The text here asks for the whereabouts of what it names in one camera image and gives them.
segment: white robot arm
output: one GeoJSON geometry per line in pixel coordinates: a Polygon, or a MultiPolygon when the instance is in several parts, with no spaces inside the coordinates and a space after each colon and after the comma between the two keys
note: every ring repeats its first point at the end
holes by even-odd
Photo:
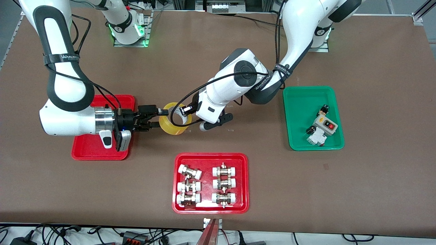
{"type": "MultiPolygon", "coordinates": [[[[121,0],[90,2],[103,12],[120,43],[132,44],[143,35],[138,31],[139,15],[134,10],[127,11],[121,0]]],[[[117,150],[126,150],[133,129],[135,126],[141,127],[134,125],[133,117],[148,118],[157,114],[157,109],[156,113],[150,114],[149,110],[147,115],[140,115],[131,110],[116,113],[108,106],[91,107],[94,88],[81,71],[80,56],[72,46],[69,0],[20,0],[20,5],[38,32],[44,50],[44,62],[51,71],[47,86],[49,100],[39,112],[44,131],[54,136],[99,134],[107,149],[112,147],[114,132],[117,150]]]]}
{"type": "Polygon", "coordinates": [[[261,72],[268,75],[234,75],[207,85],[182,114],[196,113],[203,119],[200,129],[206,131],[220,126],[221,115],[226,105],[245,95],[253,104],[266,104],[278,92],[284,81],[291,76],[295,67],[311,47],[323,44],[333,22],[350,17],[362,0],[289,0],[284,3],[283,28],[286,33],[288,51],[273,71],[269,71],[246,48],[236,49],[220,65],[220,71],[212,79],[237,72],[261,72]]]}

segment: black cable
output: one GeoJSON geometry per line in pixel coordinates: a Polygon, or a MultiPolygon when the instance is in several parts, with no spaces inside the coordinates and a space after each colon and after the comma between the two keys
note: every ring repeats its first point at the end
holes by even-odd
{"type": "Polygon", "coordinates": [[[246,16],[234,15],[234,17],[244,18],[244,19],[247,19],[247,20],[257,21],[257,22],[260,22],[260,23],[276,26],[276,24],[274,24],[274,23],[266,22],[266,21],[263,21],[263,20],[257,20],[257,19],[253,19],[253,18],[250,18],[250,17],[246,17],[246,16]]]}
{"type": "MultiPolygon", "coordinates": [[[[76,54],[80,54],[80,51],[81,51],[81,49],[82,49],[82,45],[83,45],[83,43],[84,43],[84,41],[85,41],[85,39],[86,39],[86,37],[87,37],[87,35],[88,35],[89,29],[91,29],[91,21],[90,21],[89,19],[87,19],[87,18],[84,18],[84,17],[82,17],[82,16],[78,16],[78,15],[75,15],[75,14],[72,14],[72,16],[73,16],[73,17],[76,17],[76,18],[78,18],[78,19],[81,19],[81,20],[85,20],[85,21],[88,22],[88,26],[87,26],[87,28],[86,28],[86,30],[85,30],[85,33],[83,34],[82,39],[80,40],[79,46],[78,46],[77,50],[75,51],[76,54]]],[[[73,24],[74,24],[74,27],[76,28],[76,31],[77,31],[76,39],[73,41],[73,44],[74,44],[74,43],[77,41],[77,39],[78,39],[78,29],[77,29],[77,26],[76,26],[76,24],[75,24],[74,22],[73,22],[73,24]]],[[[58,74],[58,75],[62,75],[62,76],[68,77],[68,75],[66,75],[66,74],[62,74],[62,73],[59,73],[59,72],[55,72],[55,73],[58,74]]],[[[81,79],[78,79],[78,78],[74,78],[74,77],[69,77],[69,78],[76,79],[76,80],[79,80],[79,81],[82,81],[82,82],[87,82],[87,81],[84,81],[84,80],[81,80],[81,79]]],[[[105,92],[107,92],[108,94],[110,94],[110,95],[111,95],[111,96],[116,100],[116,102],[118,103],[118,108],[121,108],[121,103],[119,102],[119,100],[117,99],[117,97],[116,97],[114,94],[112,94],[111,92],[109,92],[109,91],[108,91],[107,89],[105,89],[104,87],[102,87],[102,86],[100,86],[100,85],[98,85],[98,84],[96,84],[96,83],[93,83],[93,82],[90,81],[90,80],[89,80],[89,82],[92,83],[92,85],[95,86],[95,88],[98,90],[98,92],[103,96],[103,98],[104,98],[107,102],[109,102],[109,104],[110,104],[114,109],[117,109],[117,107],[112,103],[112,101],[110,101],[110,100],[106,97],[106,95],[101,91],[101,89],[103,89],[105,92]]]]}
{"type": "Polygon", "coordinates": [[[239,245],[247,245],[244,240],[244,236],[241,231],[237,231],[239,233],[239,245]]]}
{"type": "Polygon", "coordinates": [[[280,46],[280,41],[282,40],[282,37],[280,36],[280,31],[282,30],[281,28],[277,28],[278,29],[278,34],[277,34],[277,36],[278,36],[278,42],[277,42],[277,46],[278,46],[278,48],[277,48],[277,55],[279,56],[279,60],[280,60],[280,48],[281,48],[281,46],[280,46]]]}
{"type": "Polygon", "coordinates": [[[191,123],[188,123],[188,124],[184,124],[184,125],[177,124],[177,123],[174,122],[174,119],[173,119],[174,112],[176,111],[176,109],[179,108],[179,105],[180,105],[181,103],[183,103],[183,101],[185,101],[189,96],[193,95],[195,92],[197,92],[197,91],[199,91],[200,89],[206,87],[207,85],[209,85],[209,84],[211,84],[211,83],[214,83],[214,82],[216,82],[216,81],[219,81],[219,80],[221,80],[221,79],[224,79],[224,78],[228,78],[228,77],[231,77],[231,76],[234,76],[234,75],[242,75],[242,74],[254,74],[254,75],[264,75],[264,76],[267,76],[267,75],[268,75],[268,73],[261,73],[261,72],[236,72],[236,73],[227,74],[227,75],[224,75],[224,76],[222,76],[222,77],[215,78],[215,79],[213,79],[213,80],[211,80],[211,81],[209,81],[209,82],[206,82],[205,84],[203,84],[203,85],[201,85],[200,87],[198,87],[198,88],[194,89],[193,91],[191,91],[188,95],[186,95],[185,97],[183,97],[183,98],[182,98],[182,99],[181,99],[181,100],[180,100],[180,101],[179,101],[179,102],[174,106],[174,108],[172,109],[172,111],[171,111],[171,113],[170,113],[170,121],[171,121],[171,123],[172,123],[174,126],[176,126],[176,127],[186,127],[186,126],[190,126],[190,125],[193,125],[193,124],[196,124],[196,123],[202,122],[202,121],[203,121],[202,119],[198,119],[198,120],[196,120],[196,121],[194,121],[194,122],[191,122],[191,123]]]}
{"type": "Polygon", "coordinates": [[[234,102],[238,105],[238,106],[241,106],[242,105],[242,99],[243,99],[244,97],[243,96],[241,96],[241,102],[237,102],[236,100],[234,100],[234,102]]]}
{"type": "Polygon", "coordinates": [[[103,245],[106,245],[106,243],[103,242],[102,237],[100,236],[100,231],[99,231],[99,230],[100,230],[100,229],[97,230],[97,236],[99,237],[100,242],[101,242],[103,245]]]}
{"type": "Polygon", "coordinates": [[[48,235],[44,238],[44,237],[42,237],[41,239],[47,239],[47,237],[48,237],[48,242],[47,242],[47,244],[50,244],[50,240],[51,240],[51,238],[53,237],[53,234],[55,234],[55,232],[54,231],[50,231],[49,233],[48,233],[48,235]]]}
{"type": "Polygon", "coordinates": [[[4,231],[5,231],[6,233],[4,234],[4,237],[0,240],[0,244],[3,242],[3,240],[6,238],[7,234],[9,233],[9,231],[8,231],[7,229],[5,229],[5,230],[1,230],[1,231],[0,231],[0,234],[2,234],[4,231]]]}
{"type": "Polygon", "coordinates": [[[294,236],[295,244],[296,244],[296,245],[299,245],[298,242],[297,242],[297,237],[295,236],[295,232],[292,232],[292,235],[294,236]]]}
{"type": "Polygon", "coordinates": [[[21,8],[21,6],[15,1],[15,0],[12,0],[18,7],[20,7],[21,8]]]}
{"type": "Polygon", "coordinates": [[[73,22],[74,29],[76,30],[76,37],[74,38],[74,41],[72,42],[72,44],[74,45],[77,42],[77,40],[79,39],[79,29],[77,28],[76,23],[74,23],[74,20],[71,20],[71,21],[73,22]]]}
{"type": "Polygon", "coordinates": [[[138,5],[135,5],[135,4],[130,3],[128,0],[123,0],[123,3],[124,3],[124,4],[127,4],[127,6],[131,5],[131,6],[133,6],[133,7],[137,7],[137,8],[140,8],[140,9],[142,9],[142,10],[146,10],[146,9],[144,9],[144,8],[139,7],[138,5]]]}
{"type": "Polygon", "coordinates": [[[78,16],[75,14],[72,14],[71,16],[76,17],[76,18],[81,19],[81,20],[86,20],[88,22],[88,27],[86,28],[85,33],[83,34],[82,39],[80,40],[79,46],[77,47],[77,50],[75,52],[76,54],[80,54],[83,42],[85,41],[86,36],[88,35],[89,29],[91,29],[91,21],[87,18],[84,18],[82,16],[78,16]]]}
{"type": "Polygon", "coordinates": [[[84,2],[84,1],[75,1],[75,0],[70,0],[70,1],[73,1],[73,2],[75,2],[75,3],[87,3],[89,6],[91,6],[91,7],[94,8],[94,6],[93,6],[92,4],[90,4],[90,3],[88,3],[88,2],[84,2]]]}
{"type": "Polygon", "coordinates": [[[348,242],[354,242],[356,245],[358,245],[358,242],[370,242],[370,241],[374,240],[374,237],[375,237],[374,235],[369,235],[369,236],[371,236],[369,239],[366,239],[366,240],[357,240],[356,237],[353,234],[349,234],[353,238],[353,240],[350,240],[350,239],[346,238],[345,235],[346,234],[342,234],[342,238],[343,239],[345,239],[348,242]]]}
{"type": "Polygon", "coordinates": [[[37,226],[36,229],[38,229],[39,227],[42,227],[41,236],[42,236],[42,242],[43,242],[44,245],[48,245],[48,244],[50,243],[51,236],[52,236],[54,233],[57,234],[57,236],[56,236],[56,238],[55,238],[55,240],[54,240],[55,243],[56,243],[57,239],[58,239],[59,237],[61,237],[62,240],[63,240],[63,242],[64,242],[64,245],[65,245],[65,244],[71,245],[71,243],[70,243],[70,242],[69,242],[65,237],[63,237],[63,236],[61,235],[61,233],[58,231],[58,228],[63,228],[63,227],[57,227],[57,228],[54,228],[53,226],[51,226],[51,225],[49,225],[49,224],[40,224],[39,226],[37,226]],[[53,231],[53,233],[50,235],[50,238],[48,239],[48,242],[45,240],[45,228],[46,228],[46,227],[49,227],[49,228],[53,231]]]}
{"type": "Polygon", "coordinates": [[[98,85],[98,84],[96,84],[96,83],[94,83],[93,81],[91,81],[91,80],[89,80],[89,79],[82,79],[82,78],[77,78],[77,77],[73,77],[73,76],[70,76],[70,75],[67,75],[67,74],[64,74],[64,73],[60,73],[60,72],[57,72],[57,71],[55,71],[55,70],[53,70],[51,67],[49,67],[48,65],[46,65],[45,66],[50,72],[53,72],[53,73],[55,73],[55,74],[57,74],[57,75],[61,75],[61,76],[64,76],[64,77],[67,77],[67,78],[71,78],[71,79],[75,79],[75,80],[78,80],[78,81],[81,81],[81,82],[86,82],[86,83],[89,83],[89,84],[92,84],[92,85],[94,85],[94,87],[96,87],[97,88],[97,90],[102,94],[102,96],[106,99],[106,101],[108,101],[113,107],[114,107],[114,109],[117,109],[117,107],[116,106],[114,106],[114,104],[103,94],[103,92],[100,90],[100,89],[102,89],[103,91],[105,91],[106,93],[108,93],[108,94],[110,94],[114,99],[115,99],[115,101],[117,102],[117,104],[118,104],[118,108],[121,108],[121,103],[119,102],[119,100],[118,100],[118,98],[113,94],[113,93],[111,93],[109,90],[107,90],[107,89],[105,89],[104,87],[102,87],[102,86],[100,86],[100,85],[98,85]]]}
{"type": "Polygon", "coordinates": [[[115,229],[115,228],[112,228],[112,230],[113,230],[113,231],[115,231],[115,233],[117,233],[118,235],[121,235],[121,233],[120,233],[120,232],[118,232],[118,231],[116,231],[116,229],[115,229]]]}

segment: roll of tape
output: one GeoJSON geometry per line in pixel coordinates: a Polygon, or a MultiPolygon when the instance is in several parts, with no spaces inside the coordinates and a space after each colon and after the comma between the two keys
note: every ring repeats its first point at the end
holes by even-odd
{"type": "MultiPolygon", "coordinates": [[[[177,105],[176,102],[172,102],[172,103],[167,104],[163,109],[168,110],[168,112],[171,115],[171,111],[174,109],[174,107],[176,105],[177,105]]],[[[184,115],[182,115],[182,112],[180,112],[180,110],[178,110],[178,109],[176,109],[174,111],[174,114],[177,114],[182,118],[183,124],[188,124],[188,123],[191,123],[191,121],[192,121],[191,115],[184,116],[184,115]]],[[[174,126],[171,123],[171,121],[168,119],[168,117],[169,116],[159,116],[159,125],[162,128],[162,130],[165,131],[166,133],[171,134],[171,135],[179,135],[179,134],[183,133],[188,128],[188,126],[186,126],[186,127],[174,126]]]]}

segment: red object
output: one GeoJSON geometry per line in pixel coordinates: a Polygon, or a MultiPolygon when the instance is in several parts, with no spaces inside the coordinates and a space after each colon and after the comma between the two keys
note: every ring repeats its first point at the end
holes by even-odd
{"type": "Polygon", "coordinates": [[[249,189],[248,189],[248,159],[242,153],[180,153],[177,155],[174,163],[174,181],[173,181],[173,203],[174,212],[178,214],[243,214],[249,208],[249,189]],[[212,168],[219,167],[222,163],[227,167],[235,167],[236,188],[229,189],[228,192],[236,194],[236,203],[232,207],[212,203],[212,193],[218,190],[213,189],[212,168]],[[184,164],[189,168],[199,169],[203,173],[200,178],[201,203],[195,207],[184,208],[176,202],[177,183],[185,180],[185,176],[178,173],[179,166],[184,164]]]}
{"type": "MultiPolygon", "coordinates": [[[[135,109],[135,97],[131,95],[115,95],[123,108],[135,109]]],[[[107,96],[109,100],[117,105],[114,98],[107,96]]],[[[101,95],[96,95],[91,106],[105,106],[108,102],[101,95]]],[[[71,157],[79,161],[96,161],[96,160],[123,160],[129,153],[126,151],[117,152],[115,150],[115,138],[112,139],[112,148],[105,149],[99,135],[85,134],[74,137],[71,157]]]]}

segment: table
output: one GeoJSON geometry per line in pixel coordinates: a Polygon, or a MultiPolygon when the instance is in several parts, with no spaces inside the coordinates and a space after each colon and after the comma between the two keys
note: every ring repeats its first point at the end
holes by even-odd
{"type": "MultiPolygon", "coordinates": [[[[94,82],[139,105],[180,100],[218,71],[236,48],[274,65],[273,27],[201,12],[163,12],[148,48],[113,48],[103,15],[92,20],[80,66],[94,82]]],[[[273,15],[251,17],[274,21],[273,15]]],[[[85,23],[77,21],[83,33],[85,23]]],[[[338,151],[296,152],[283,97],[232,104],[223,127],[170,136],[134,135],[120,162],[80,162],[72,137],[48,136],[38,111],[48,72],[39,38],[24,20],[0,73],[1,221],[436,237],[436,62],[410,17],[355,16],[336,24],[330,53],[308,53],[287,86],[331,86],[345,137],[338,151]],[[250,209],[186,215],[171,209],[180,152],[242,152],[249,158],[250,209]]],[[[282,41],[282,55],[286,42],[282,41]]]]}

